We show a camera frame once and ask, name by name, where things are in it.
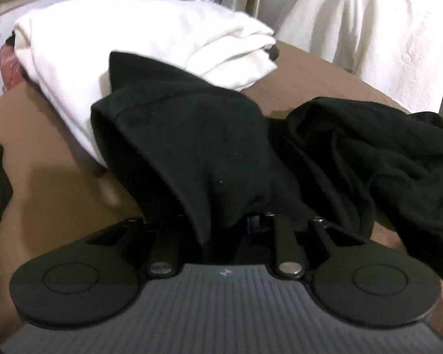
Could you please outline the black sweater garment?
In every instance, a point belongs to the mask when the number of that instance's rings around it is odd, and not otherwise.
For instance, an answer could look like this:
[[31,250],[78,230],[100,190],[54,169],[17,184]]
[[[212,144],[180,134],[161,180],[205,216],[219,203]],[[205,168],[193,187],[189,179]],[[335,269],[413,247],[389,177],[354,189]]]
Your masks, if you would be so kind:
[[266,211],[369,237],[376,219],[443,279],[443,120],[314,98],[269,118],[245,95],[136,54],[109,55],[98,149],[146,221],[189,243]]

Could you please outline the red suitcase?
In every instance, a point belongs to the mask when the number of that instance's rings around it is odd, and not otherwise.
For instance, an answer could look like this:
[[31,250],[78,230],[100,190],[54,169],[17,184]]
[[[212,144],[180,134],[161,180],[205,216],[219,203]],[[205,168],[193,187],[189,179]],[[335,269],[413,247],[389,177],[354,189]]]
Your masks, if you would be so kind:
[[25,81],[20,62],[15,55],[15,35],[12,34],[1,46],[0,50],[0,71],[3,81],[3,92],[13,89]]

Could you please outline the hanging white cloth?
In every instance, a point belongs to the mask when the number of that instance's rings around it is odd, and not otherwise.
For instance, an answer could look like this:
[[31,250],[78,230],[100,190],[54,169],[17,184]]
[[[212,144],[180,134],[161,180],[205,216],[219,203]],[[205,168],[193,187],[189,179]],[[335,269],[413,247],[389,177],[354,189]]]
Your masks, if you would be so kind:
[[440,109],[443,0],[295,0],[276,35],[412,113]]

